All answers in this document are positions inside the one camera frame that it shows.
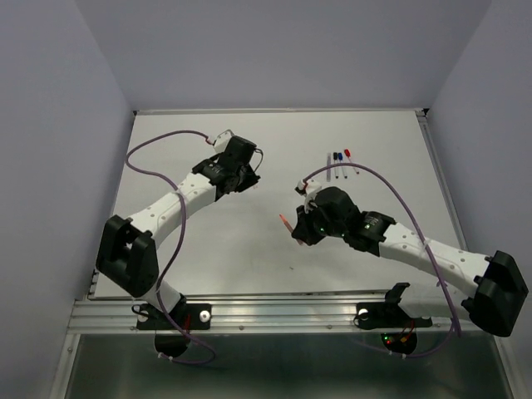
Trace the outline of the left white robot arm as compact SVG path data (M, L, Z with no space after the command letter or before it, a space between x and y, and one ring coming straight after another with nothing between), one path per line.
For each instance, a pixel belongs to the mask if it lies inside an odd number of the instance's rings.
M184 321L185 299L165 281L167 269L159 266L158 248L179 229L180 250L190 216L260 179L250 165L259 152L253 142L226 131L208 143L214 155L194 166L181 183L171 183L169 193L135 214L116 214L106 221L96 257L99 273L155 308L156 317L168 328Z

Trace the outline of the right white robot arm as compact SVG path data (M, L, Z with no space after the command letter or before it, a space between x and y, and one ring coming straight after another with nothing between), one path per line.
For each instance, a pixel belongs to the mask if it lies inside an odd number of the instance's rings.
M359 328L428 328L433 318L448 318L469 320L497 337L513 332L529 290L511 255L476 254L423 238L388 215L359 210L338 187L311 182L299 184L296 191L304 198L291 233L297 241L313 246L338 238L358 252L441 280L420 291L412 283L396 283L382 301L359 303L354 319Z

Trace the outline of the blue marker pen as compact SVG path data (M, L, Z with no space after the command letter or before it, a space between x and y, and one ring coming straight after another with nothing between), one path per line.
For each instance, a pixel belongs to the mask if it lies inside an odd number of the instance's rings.
M336 153L336 163L340 165L339 169L342 173L342 177L346 180L347 179L347 172L345 170L345 167L343 165L343 153L337 152Z

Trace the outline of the red marker pen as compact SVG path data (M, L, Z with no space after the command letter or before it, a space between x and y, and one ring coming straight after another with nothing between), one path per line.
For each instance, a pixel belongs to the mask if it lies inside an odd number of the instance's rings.
M348 160L349 163L353 164L352 157L346 157L346 159ZM360 174L360 170L356 166L353 166L352 169L355 171L356 175Z

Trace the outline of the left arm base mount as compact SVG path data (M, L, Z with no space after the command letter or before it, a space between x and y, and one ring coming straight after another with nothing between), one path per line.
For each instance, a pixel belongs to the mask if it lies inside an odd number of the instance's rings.
M170 320L157 308L148 304L131 306L137 316L136 328L140 331L163 331L174 328ZM212 305L210 303L193 303L182 298L169 311L170 318L186 331L204 331L210 329Z

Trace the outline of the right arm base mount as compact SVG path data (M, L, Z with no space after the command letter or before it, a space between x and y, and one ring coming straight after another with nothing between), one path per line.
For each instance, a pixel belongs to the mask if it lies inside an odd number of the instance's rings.
M430 328L431 318L413 318L399 304L403 293L410 287L409 283L396 283L388 290L381 302L358 303L353 323L362 330L378 328Z

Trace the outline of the orange highlighter pen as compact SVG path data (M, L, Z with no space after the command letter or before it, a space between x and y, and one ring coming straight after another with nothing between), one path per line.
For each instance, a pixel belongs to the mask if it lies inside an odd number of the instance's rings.
M288 230L288 232L290 233L290 236L295 239L292 234L293 234L293 226L288 222L288 220L286 219L286 217L283 215L283 214L279 214L279 218L282 220L283 222L283 225L286 227L286 229ZM303 245L304 242L299 240L299 239L295 239L296 242L298 243L298 245Z

